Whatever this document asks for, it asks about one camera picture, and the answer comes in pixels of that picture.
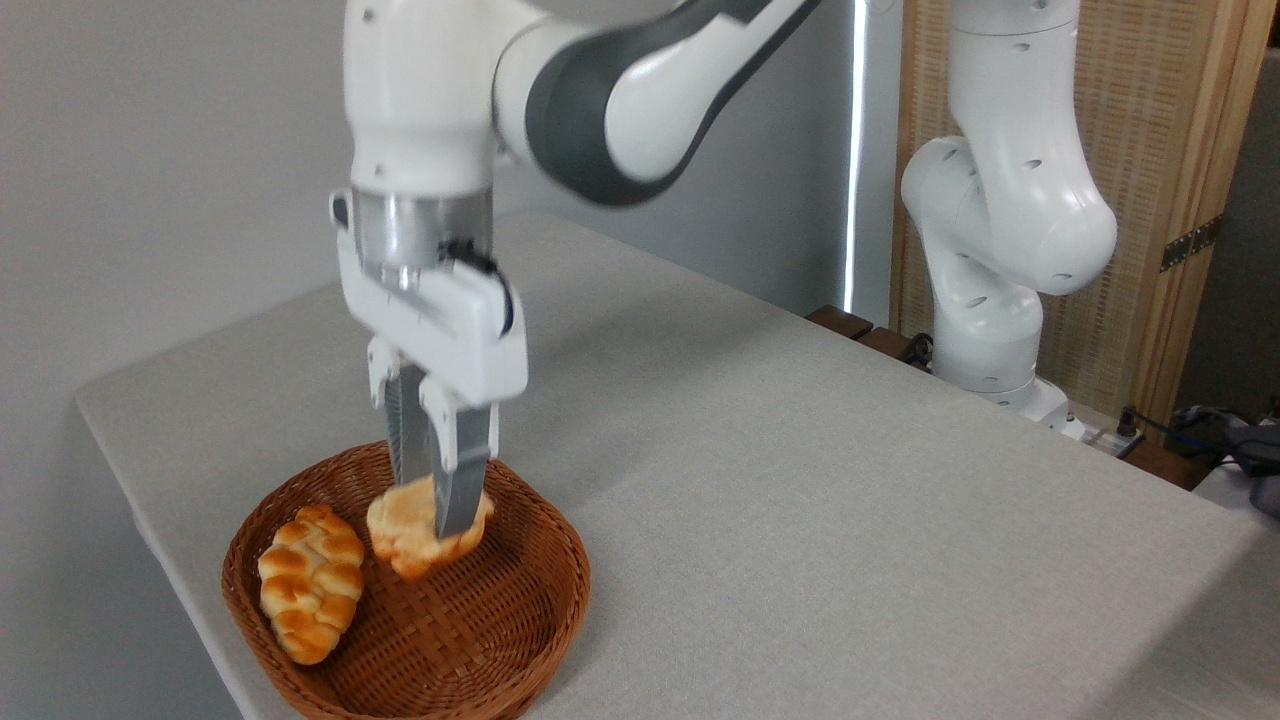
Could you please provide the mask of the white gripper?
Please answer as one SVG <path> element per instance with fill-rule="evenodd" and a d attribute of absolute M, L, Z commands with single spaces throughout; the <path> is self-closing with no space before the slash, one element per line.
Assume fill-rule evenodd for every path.
<path fill-rule="evenodd" d="M 421 272 L 408 288 L 378 281 L 344 231 L 337 256 L 349 314 L 378 336 L 366 350 L 370 397 L 385 415 L 394 482 L 431 474 L 436 537 L 461 536 L 475 523 L 497 456 L 494 402 L 527 387 L 522 300 L 463 263 Z"/>

